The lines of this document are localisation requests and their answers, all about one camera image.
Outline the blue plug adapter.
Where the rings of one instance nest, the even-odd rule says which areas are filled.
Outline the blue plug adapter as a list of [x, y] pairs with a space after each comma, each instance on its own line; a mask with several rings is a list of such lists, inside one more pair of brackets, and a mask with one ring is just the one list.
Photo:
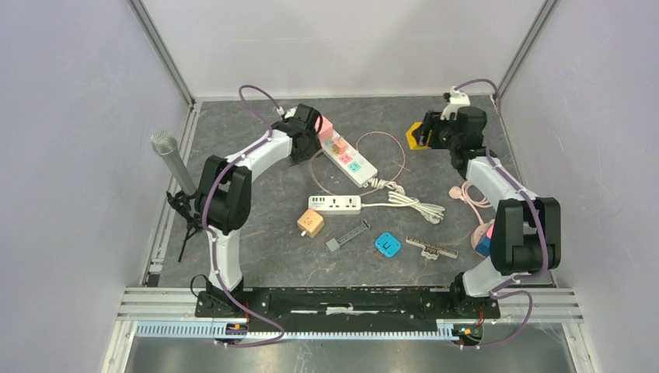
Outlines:
[[393, 258], [401, 250], [401, 242], [390, 232], [383, 232], [374, 242], [374, 247], [386, 258]]

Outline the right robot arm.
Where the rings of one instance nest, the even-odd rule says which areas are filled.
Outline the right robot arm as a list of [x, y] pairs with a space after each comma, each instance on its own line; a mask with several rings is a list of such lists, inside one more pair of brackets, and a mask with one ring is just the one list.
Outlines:
[[486, 113], [461, 107], [443, 118], [429, 111], [410, 130], [410, 145], [447, 150], [460, 176], [479, 189], [495, 209], [489, 256], [456, 276], [449, 308], [459, 317], [472, 315], [485, 298], [517, 276], [535, 278], [561, 261], [561, 207], [554, 197], [540, 197], [518, 182], [484, 145]]

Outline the small white power strip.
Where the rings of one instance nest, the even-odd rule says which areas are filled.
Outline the small white power strip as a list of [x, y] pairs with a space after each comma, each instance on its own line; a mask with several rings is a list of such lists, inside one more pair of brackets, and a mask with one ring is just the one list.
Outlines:
[[315, 195], [308, 198], [308, 209], [320, 215], [359, 214], [361, 197], [357, 195]]

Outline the pink cube plug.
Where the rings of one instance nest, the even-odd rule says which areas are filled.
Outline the pink cube plug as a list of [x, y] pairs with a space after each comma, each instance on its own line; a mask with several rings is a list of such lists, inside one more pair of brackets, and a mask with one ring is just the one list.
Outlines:
[[328, 141], [332, 142], [334, 138], [333, 124], [324, 116], [319, 117], [315, 125], [317, 138], [321, 145], [326, 144]]

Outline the pink and blue block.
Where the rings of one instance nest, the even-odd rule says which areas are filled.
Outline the pink and blue block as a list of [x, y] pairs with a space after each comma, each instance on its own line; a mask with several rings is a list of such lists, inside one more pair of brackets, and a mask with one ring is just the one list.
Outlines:
[[491, 221], [488, 225], [487, 230], [484, 233], [484, 237], [487, 238], [488, 240], [491, 240], [492, 238], [493, 228], [494, 228], [494, 221]]

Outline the pink round socket base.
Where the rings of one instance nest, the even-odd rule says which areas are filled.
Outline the pink round socket base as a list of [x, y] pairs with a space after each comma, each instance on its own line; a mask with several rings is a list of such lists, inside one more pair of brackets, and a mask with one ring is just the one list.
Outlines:
[[481, 224], [478, 227], [475, 228], [473, 233], [470, 236], [470, 242], [472, 248], [476, 248], [479, 243], [482, 241], [483, 237], [486, 236], [488, 230], [490, 229], [489, 224]]

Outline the long white power strip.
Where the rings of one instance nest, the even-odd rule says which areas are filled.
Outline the long white power strip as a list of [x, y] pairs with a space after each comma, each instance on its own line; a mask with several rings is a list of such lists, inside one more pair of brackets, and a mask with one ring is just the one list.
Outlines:
[[378, 175], [378, 170], [352, 145], [347, 142], [343, 155], [336, 155], [332, 150], [332, 142], [321, 145], [324, 154], [354, 183], [357, 187], [366, 187], [368, 181]]

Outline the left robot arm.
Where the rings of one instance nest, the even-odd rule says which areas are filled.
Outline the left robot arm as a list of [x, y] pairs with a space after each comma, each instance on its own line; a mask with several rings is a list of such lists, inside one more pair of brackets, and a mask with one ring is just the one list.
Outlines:
[[329, 129], [317, 109], [299, 104], [244, 149], [205, 161], [196, 209], [209, 242], [208, 291], [216, 294], [214, 306], [223, 315], [238, 315], [244, 306], [239, 240], [252, 208], [253, 182], [281, 160], [297, 165], [313, 158], [322, 147], [320, 132]]

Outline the small orange plug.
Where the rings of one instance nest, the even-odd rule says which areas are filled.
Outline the small orange plug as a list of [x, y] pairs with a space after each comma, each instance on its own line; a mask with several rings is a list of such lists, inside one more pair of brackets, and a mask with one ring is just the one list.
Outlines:
[[332, 140], [332, 150], [336, 155], [343, 155], [347, 149], [347, 142], [342, 137], [336, 137]]

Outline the yellow cube plug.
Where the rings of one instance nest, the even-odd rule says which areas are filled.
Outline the yellow cube plug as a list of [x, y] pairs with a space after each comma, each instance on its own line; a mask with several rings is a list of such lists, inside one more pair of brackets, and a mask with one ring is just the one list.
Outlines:
[[428, 146], [420, 142], [422, 132], [422, 122], [413, 123], [406, 132], [406, 141], [410, 150], [420, 151], [429, 149]]

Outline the dark blue cube socket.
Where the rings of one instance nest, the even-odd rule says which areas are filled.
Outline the dark blue cube socket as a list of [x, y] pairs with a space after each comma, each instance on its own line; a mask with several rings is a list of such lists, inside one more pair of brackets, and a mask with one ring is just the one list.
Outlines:
[[474, 246], [474, 250], [482, 257], [490, 255], [490, 238], [483, 236]]

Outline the beige dragon plug adapter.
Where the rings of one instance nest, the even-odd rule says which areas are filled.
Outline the beige dragon plug adapter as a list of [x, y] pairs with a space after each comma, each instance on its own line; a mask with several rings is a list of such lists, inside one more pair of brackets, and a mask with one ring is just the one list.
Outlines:
[[302, 237], [315, 238], [324, 227], [325, 221], [322, 215], [313, 209], [306, 210], [297, 220], [297, 226]]

